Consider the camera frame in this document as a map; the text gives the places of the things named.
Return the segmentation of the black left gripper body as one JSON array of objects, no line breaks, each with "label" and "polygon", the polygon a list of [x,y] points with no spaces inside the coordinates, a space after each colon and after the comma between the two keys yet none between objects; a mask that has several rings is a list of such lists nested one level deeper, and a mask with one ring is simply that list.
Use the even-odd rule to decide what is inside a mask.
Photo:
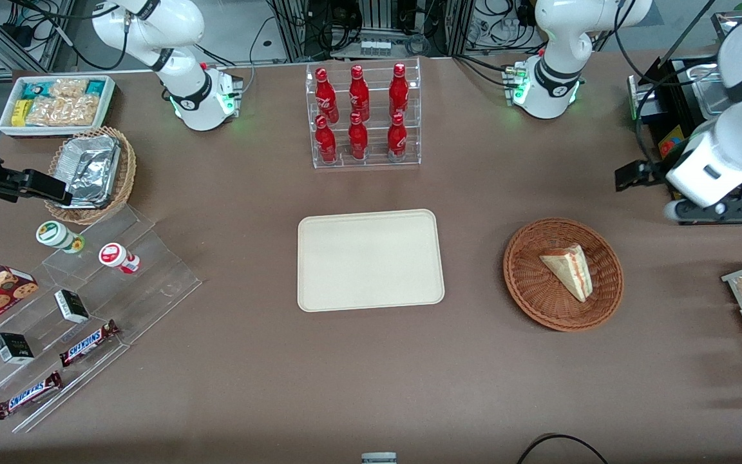
[{"label": "black left gripper body", "polygon": [[653,187],[665,183],[667,169],[663,162],[639,159],[615,170],[615,192],[633,187]]}]

